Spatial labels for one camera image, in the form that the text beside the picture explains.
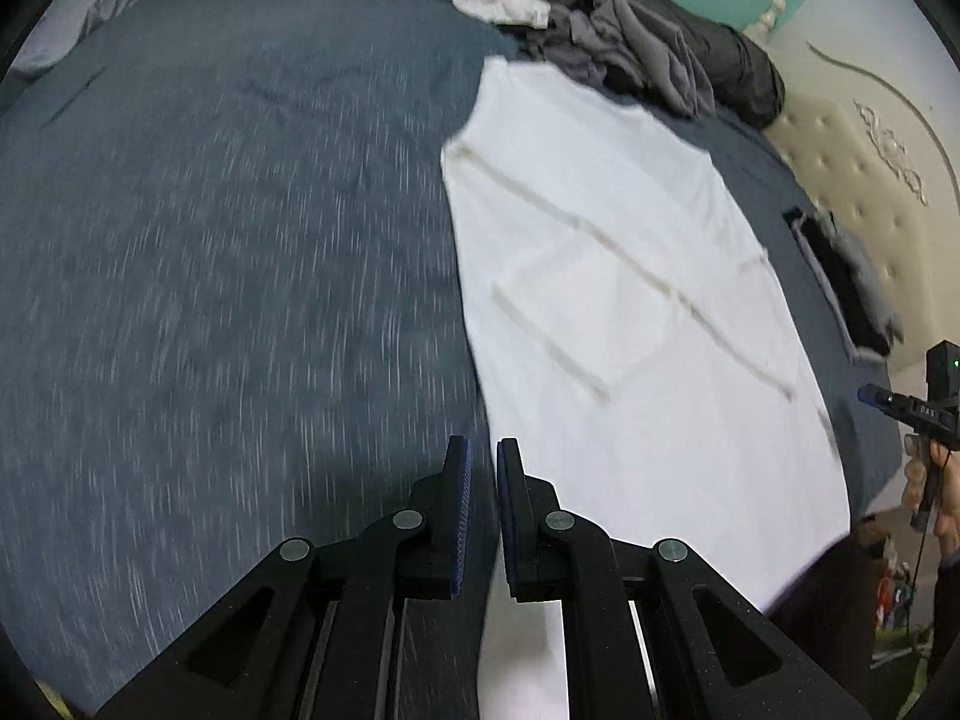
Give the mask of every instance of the bed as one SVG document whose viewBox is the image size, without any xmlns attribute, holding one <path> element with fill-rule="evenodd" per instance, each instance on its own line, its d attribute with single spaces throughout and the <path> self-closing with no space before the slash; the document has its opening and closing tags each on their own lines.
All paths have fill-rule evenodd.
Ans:
<svg viewBox="0 0 960 720">
<path fill-rule="evenodd" d="M 958 323 L 930 309 L 935 269 L 891 247 L 936 234 L 934 202 L 957 208 L 943 162 L 924 204 L 846 98 L 771 54 L 787 95 L 765 132 L 749 100 L 650 111 L 709 153 L 767 250 L 857 517 L 901 461 L 896 426 L 856 405 L 889 379 L 848 361 L 782 215 L 827 204 L 882 261 L 908 322 L 900 386 Z M 96 709 L 285 536 L 337 541 L 400 507 L 456 433 L 479 447 L 464 596 L 413 605 L 400 704 L 478 716 L 492 436 L 439 154 L 490 55 L 517 41 L 443 1 L 143 0 L 0 118 L 0 622 L 38 679 Z"/>
</svg>

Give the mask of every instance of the person's arm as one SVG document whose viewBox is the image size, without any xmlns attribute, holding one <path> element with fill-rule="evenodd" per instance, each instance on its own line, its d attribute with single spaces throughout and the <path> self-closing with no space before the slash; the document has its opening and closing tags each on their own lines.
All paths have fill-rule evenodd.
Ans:
<svg viewBox="0 0 960 720">
<path fill-rule="evenodd" d="M 943 492 L 933 529 L 940 542 L 941 562 L 933 602 L 933 652 L 929 663 L 932 676 L 960 634 L 960 461 L 937 443 L 930 445 L 930 461 L 944 469 Z M 911 457 L 904 473 L 904 504 L 915 511 L 923 497 L 926 465 L 920 458 Z"/>
</svg>

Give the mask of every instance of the tufted headboard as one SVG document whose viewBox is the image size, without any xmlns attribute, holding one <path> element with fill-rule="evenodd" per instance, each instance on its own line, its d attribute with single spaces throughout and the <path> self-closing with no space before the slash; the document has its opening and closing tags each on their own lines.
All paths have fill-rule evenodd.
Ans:
<svg viewBox="0 0 960 720">
<path fill-rule="evenodd" d="M 770 50 L 786 82 L 765 134 L 811 202 L 856 232 L 905 326 L 891 377 L 916 378 L 925 351 L 960 338 L 960 191 L 947 151 L 913 103 L 880 76 L 808 47 Z"/>
</svg>

